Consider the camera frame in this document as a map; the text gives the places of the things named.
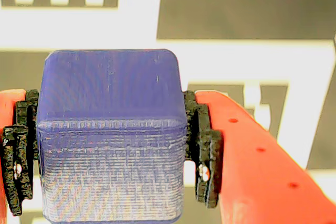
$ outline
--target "red gripper arm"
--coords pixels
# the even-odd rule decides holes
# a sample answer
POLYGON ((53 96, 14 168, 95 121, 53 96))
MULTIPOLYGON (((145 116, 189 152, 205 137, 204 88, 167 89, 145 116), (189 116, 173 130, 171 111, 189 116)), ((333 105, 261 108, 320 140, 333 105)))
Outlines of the red gripper arm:
POLYGON ((241 106, 216 91, 196 99, 224 137, 222 223, 336 224, 336 206, 241 106))
MULTIPOLYGON (((26 99, 26 90, 15 89, 0 91, 0 136, 3 128, 13 125, 14 104, 26 99)), ((0 158, 0 224, 7 224, 7 206, 5 188, 2 178, 1 158, 0 158)))

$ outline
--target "3d print layer lines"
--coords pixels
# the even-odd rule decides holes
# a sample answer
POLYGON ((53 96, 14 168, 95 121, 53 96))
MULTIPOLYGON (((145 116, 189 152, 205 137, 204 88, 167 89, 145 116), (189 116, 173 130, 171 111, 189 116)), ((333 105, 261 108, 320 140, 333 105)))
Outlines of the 3d print layer lines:
POLYGON ((37 137, 51 222, 172 223, 181 215, 186 116, 171 52, 54 52, 37 137))
POLYGON ((185 134, 178 122, 134 121, 158 126, 147 132, 109 127, 121 121, 86 123, 105 127, 52 133, 45 124, 40 133, 49 220, 172 220, 182 213, 185 134))

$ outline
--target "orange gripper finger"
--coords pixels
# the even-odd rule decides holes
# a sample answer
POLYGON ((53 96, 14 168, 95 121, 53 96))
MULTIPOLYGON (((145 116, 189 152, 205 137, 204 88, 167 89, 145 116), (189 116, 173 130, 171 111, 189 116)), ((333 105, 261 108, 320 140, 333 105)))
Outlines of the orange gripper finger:
MULTIPOLYGON (((0 91, 0 144, 2 145, 2 132, 6 126, 13 125, 14 104, 26 99, 26 90, 14 89, 0 91)), ((7 224, 7 203, 2 178, 0 158, 0 224, 7 224)))
POLYGON ((216 91, 196 99, 224 136, 222 223, 336 224, 336 206, 240 105, 216 91))

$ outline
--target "purple 3d-printed cube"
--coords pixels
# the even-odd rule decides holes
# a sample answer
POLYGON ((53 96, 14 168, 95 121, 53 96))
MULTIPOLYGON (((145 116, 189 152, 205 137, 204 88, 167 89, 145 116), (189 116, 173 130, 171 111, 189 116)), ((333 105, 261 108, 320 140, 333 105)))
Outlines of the purple 3d-printed cube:
POLYGON ((172 223, 182 213, 186 116, 168 50, 56 51, 37 137, 52 223, 172 223))

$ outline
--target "cube front face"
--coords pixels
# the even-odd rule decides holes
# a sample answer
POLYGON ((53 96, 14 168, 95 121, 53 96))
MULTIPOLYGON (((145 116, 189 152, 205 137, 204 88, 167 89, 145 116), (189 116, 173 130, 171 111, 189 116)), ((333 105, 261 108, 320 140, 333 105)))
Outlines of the cube front face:
MULTIPOLYGON (((121 87, 118 77, 127 78, 127 73, 119 76, 118 71, 122 72, 128 66, 122 59, 124 69, 120 67, 118 57, 122 53, 105 51, 100 58, 98 51, 83 52, 86 58, 83 62, 86 61, 87 65, 87 54, 91 54, 90 57, 96 57, 96 66, 101 66, 104 64, 102 59, 110 57, 114 68, 109 71, 115 74, 110 82, 121 87)), ((57 62, 62 61, 59 58, 62 56, 50 57, 46 61, 39 98, 37 137, 44 215, 51 222, 169 223, 182 213, 186 118, 178 65, 174 63, 176 58, 165 50, 146 51, 145 54, 140 50, 132 51, 132 54, 130 65, 139 66, 146 61, 147 67, 138 68, 134 71, 137 78, 131 78, 123 85, 134 87, 136 81, 143 86, 147 85, 143 82, 147 82, 149 86, 146 87, 148 94, 140 93, 133 97, 127 95, 127 88, 122 92, 115 89, 120 97, 129 101, 129 106, 118 103, 120 97, 111 90, 107 92, 114 102, 105 95, 101 98, 85 97, 90 92, 101 92, 97 88, 106 91, 111 87, 109 82, 104 84, 105 87, 95 87, 91 83, 90 88, 76 89, 77 94, 68 99, 72 105, 60 104, 64 97, 57 98, 55 93, 53 97, 46 92, 50 90, 50 82, 46 80, 50 78, 50 72, 57 72, 55 68, 58 68, 57 62), (160 54, 163 54, 162 64, 168 65, 169 72, 162 73, 155 67, 160 68, 160 54), (55 109, 50 108, 52 99, 55 104, 58 101, 55 109), (104 108, 99 107, 98 99, 105 99, 102 102, 104 108), (91 108, 92 113, 85 115, 89 111, 87 108, 91 108)), ((78 58, 81 54, 74 56, 74 61, 71 61, 72 57, 67 61, 70 59, 71 64, 80 69, 78 58)), ((95 70, 95 64, 91 66, 91 74, 101 75, 102 80, 97 85, 108 78, 98 67, 95 70)), ((75 81, 85 85, 85 78, 83 73, 80 80, 75 81)))

